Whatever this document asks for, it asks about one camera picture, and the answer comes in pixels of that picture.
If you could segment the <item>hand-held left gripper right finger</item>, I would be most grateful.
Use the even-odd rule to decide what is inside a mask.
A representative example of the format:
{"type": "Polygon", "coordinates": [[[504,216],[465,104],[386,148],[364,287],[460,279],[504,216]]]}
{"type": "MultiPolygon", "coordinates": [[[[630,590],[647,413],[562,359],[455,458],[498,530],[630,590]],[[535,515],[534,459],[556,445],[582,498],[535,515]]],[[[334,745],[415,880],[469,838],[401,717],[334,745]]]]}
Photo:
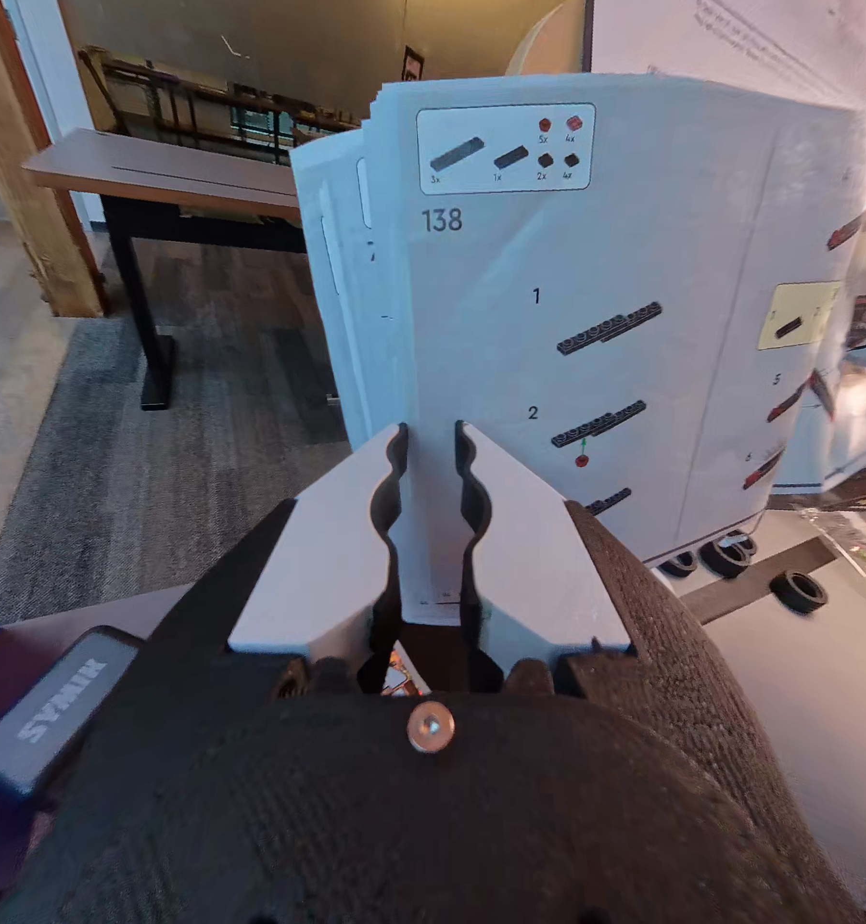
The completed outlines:
{"type": "Polygon", "coordinates": [[[632,641],[562,495],[480,430],[459,421],[460,617],[473,679],[507,679],[531,659],[627,653],[632,641]]]}

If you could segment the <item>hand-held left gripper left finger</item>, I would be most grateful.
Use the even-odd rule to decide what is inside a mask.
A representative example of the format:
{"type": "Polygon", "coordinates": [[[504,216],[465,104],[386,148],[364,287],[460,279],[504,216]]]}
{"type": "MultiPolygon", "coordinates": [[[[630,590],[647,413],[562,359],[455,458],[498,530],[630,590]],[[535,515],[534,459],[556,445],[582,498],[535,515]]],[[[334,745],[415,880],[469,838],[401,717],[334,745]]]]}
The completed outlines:
{"type": "Polygon", "coordinates": [[[397,634],[389,532],[407,448],[406,425],[392,424],[297,495],[228,637],[231,652],[336,658],[356,674],[397,634]]]}

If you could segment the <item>clear plastic bag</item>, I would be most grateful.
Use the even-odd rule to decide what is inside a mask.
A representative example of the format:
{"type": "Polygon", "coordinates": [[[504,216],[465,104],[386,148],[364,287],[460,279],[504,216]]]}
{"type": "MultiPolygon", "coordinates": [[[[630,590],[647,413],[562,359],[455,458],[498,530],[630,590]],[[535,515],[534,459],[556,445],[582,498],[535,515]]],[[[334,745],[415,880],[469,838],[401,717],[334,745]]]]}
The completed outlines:
{"type": "Polygon", "coordinates": [[[830,507],[805,507],[798,514],[866,580],[866,496],[830,507]]]}

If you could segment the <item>brown desk black legs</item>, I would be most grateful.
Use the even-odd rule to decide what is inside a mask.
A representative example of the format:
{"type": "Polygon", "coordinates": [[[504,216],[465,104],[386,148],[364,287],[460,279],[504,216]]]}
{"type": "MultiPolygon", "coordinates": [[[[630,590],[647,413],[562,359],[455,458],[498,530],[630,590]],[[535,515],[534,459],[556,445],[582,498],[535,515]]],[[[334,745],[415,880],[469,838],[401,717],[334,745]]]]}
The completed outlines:
{"type": "Polygon", "coordinates": [[[146,360],[145,411],[169,408],[175,341],[158,333],[135,239],[306,253],[289,167],[79,128],[31,156],[23,169],[41,187],[101,198],[146,360]]]}

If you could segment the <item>metal storage rack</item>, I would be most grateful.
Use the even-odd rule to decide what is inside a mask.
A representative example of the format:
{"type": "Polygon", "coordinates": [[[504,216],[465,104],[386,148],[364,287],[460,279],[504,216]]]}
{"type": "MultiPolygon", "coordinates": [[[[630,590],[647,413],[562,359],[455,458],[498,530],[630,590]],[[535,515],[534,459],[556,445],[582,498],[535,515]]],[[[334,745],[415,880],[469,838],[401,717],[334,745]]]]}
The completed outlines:
{"type": "Polygon", "coordinates": [[[200,73],[80,47],[76,66],[98,130],[282,167],[309,141],[357,129],[350,113],[200,73]]]}

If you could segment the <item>wooden post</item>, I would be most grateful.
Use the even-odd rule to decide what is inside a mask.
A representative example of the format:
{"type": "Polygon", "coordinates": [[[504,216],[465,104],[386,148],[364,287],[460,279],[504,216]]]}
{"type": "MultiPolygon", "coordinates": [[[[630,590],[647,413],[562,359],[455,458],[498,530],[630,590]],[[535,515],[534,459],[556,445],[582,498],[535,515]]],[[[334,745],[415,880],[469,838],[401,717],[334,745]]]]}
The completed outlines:
{"type": "Polygon", "coordinates": [[[0,200],[52,313],[104,317],[101,274],[70,194],[40,186],[25,169],[50,144],[0,2],[0,200]]]}

